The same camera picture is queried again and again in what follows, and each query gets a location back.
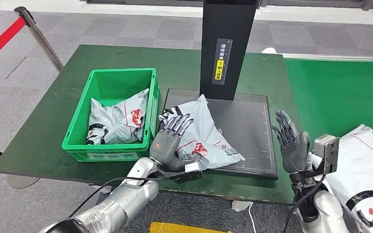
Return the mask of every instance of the red retractable belt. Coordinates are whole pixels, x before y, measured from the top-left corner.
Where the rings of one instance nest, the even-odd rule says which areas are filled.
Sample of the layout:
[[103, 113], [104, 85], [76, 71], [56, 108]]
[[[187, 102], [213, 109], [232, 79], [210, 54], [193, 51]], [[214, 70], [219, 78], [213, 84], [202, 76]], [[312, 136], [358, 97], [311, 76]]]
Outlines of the red retractable belt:
[[19, 17], [6, 31], [0, 35], [0, 50], [25, 26], [25, 21]]

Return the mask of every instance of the metal pole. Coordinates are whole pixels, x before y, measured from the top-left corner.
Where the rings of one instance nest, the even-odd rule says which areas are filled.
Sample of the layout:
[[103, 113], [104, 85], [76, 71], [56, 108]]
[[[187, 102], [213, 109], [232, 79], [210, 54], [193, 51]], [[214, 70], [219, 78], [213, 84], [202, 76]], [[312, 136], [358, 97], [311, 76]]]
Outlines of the metal pole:
[[362, 5], [363, 11], [368, 11], [373, 6], [373, 0], [364, 0], [364, 4]]
[[31, 13], [23, 6], [15, 8], [14, 11], [25, 20], [26, 25], [29, 27], [32, 35], [35, 37], [38, 44], [46, 53], [49, 60], [52, 62], [55, 68], [59, 72], [61, 72], [61, 70], [64, 68], [64, 65], [62, 64], [61, 60], [59, 60], [58, 56], [56, 56], [55, 52], [42, 34], [41, 30], [37, 27]]

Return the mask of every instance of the green tabletop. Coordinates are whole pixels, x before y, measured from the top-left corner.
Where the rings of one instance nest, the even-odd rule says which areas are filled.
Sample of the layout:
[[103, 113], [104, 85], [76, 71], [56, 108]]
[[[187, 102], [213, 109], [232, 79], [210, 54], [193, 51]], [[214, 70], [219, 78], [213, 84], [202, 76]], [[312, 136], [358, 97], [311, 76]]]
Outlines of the green tabletop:
[[[161, 88], [159, 111], [162, 111], [168, 88], [199, 89], [200, 61], [198, 50], [80, 45], [0, 157], [0, 173], [97, 184], [125, 176], [133, 162], [79, 163], [61, 148], [90, 71], [155, 67]], [[285, 109], [296, 126], [300, 126], [281, 55], [247, 53], [237, 92], [267, 95], [271, 116], [275, 116], [276, 109]], [[164, 181], [160, 188], [233, 200], [291, 204], [293, 192], [288, 174], [282, 168], [275, 137], [273, 144], [277, 181], [205, 171], [203, 179], [183, 184]]]

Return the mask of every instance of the stanchion post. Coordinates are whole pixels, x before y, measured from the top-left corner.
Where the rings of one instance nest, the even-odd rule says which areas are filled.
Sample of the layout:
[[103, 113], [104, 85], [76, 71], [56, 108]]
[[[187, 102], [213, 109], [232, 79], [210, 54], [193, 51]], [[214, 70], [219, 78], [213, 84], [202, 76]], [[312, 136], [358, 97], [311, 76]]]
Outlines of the stanchion post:
[[50, 59], [52, 64], [55, 66], [55, 68], [59, 72], [61, 72], [61, 70], [64, 68], [64, 65], [62, 64], [61, 60], [59, 60], [58, 56], [53, 51], [52, 47], [42, 34], [41, 30], [36, 25], [36, 22], [32, 17], [31, 13], [23, 6], [15, 8], [14, 11], [25, 20], [26, 26], [29, 27], [29, 30], [35, 37], [38, 44], [41, 46], [41, 48], [43, 49], [47, 57]]

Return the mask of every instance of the white bag with black pattern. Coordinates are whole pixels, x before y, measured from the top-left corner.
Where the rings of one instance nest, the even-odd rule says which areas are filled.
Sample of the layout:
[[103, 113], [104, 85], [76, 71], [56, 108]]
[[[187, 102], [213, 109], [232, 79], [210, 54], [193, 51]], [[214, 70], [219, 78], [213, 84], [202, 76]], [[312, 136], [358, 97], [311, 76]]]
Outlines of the white bag with black pattern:
[[91, 99], [86, 144], [124, 144], [143, 137], [149, 89], [113, 106]]
[[326, 177], [335, 197], [373, 233], [373, 130], [360, 125], [339, 140], [337, 171]]
[[178, 147], [181, 159], [189, 159], [194, 154], [201, 156], [201, 169], [218, 168], [245, 160], [232, 148], [214, 125], [207, 101], [201, 95], [197, 101], [191, 101], [171, 109], [164, 110], [158, 118], [164, 123], [181, 114], [191, 114], [194, 122], [187, 128]]

